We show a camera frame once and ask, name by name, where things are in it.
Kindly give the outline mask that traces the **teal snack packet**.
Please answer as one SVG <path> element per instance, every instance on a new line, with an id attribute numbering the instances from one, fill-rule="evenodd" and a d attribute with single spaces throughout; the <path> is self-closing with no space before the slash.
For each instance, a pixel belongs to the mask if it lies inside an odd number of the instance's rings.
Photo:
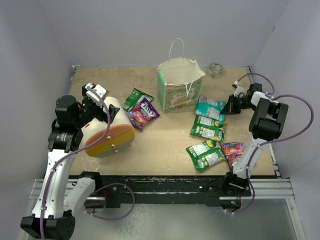
<path id="1" fill-rule="evenodd" d="M 199 95 L 195 108 L 195 114 L 197 116 L 202 116 L 220 122 L 224 122 L 225 115 L 221 114 L 221 110 L 225 106 L 226 102 L 223 100 L 214 100 L 212 98 Z"/>

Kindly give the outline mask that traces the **green paper gift bag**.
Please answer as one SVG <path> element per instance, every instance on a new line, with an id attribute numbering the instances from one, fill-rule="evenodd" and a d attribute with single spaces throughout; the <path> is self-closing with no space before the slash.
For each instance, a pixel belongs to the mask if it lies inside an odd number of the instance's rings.
<path id="1" fill-rule="evenodd" d="M 197 103 L 206 73 L 195 59 L 172 58 L 157 67 L 157 100 L 162 112 L 168 113 Z"/>

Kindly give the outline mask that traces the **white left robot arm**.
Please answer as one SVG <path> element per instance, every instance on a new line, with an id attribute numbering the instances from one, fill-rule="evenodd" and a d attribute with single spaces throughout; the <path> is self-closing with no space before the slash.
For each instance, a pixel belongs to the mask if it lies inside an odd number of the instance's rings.
<path id="1" fill-rule="evenodd" d="M 83 139 L 82 129 L 93 119 L 107 127 L 98 139 L 108 133 L 120 108 L 106 105 L 108 90 L 99 84 L 82 86 L 81 102 L 72 95 L 64 95 L 55 102 L 56 118 L 48 137 L 48 159 L 42 188 L 29 216 L 21 219 L 20 227 L 31 237 L 41 240 L 69 240 L 74 232 L 75 214 L 87 197 L 98 196 L 103 184 L 98 172 L 84 172 L 71 192 L 66 195 L 70 170 Z"/>

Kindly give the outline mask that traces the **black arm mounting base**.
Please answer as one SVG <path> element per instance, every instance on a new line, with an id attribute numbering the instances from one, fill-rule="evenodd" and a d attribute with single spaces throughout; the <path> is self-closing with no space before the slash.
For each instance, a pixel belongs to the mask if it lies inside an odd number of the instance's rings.
<path id="1" fill-rule="evenodd" d="M 100 175 L 98 188 L 106 190 L 88 197 L 88 202 L 119 208 L 122 204 L 205 205 L 218 207 L 223 198 L 251 196 L 250 188 L 227 193 L 219 175 Z"/>

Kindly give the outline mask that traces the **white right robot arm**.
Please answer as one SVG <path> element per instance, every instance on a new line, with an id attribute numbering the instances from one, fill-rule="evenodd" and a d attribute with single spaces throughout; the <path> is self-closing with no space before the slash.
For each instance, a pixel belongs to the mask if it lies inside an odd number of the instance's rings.
<path id="1" fill-rule="evenodd" d="M 224 176 L 222 190 L 228 196 L 242 193 L 250 188 L 249 180 L 253 168 L 268 144 L 280 137 L 289 106 L 272 100 L 262 92 L 261 84 L 253 83 L 246 93 L 236 90 L 231 94 L 220 113 L 236 115 L 245 109 L 254 110 L 248 126 L 250 138 L 240 159 Z"/>

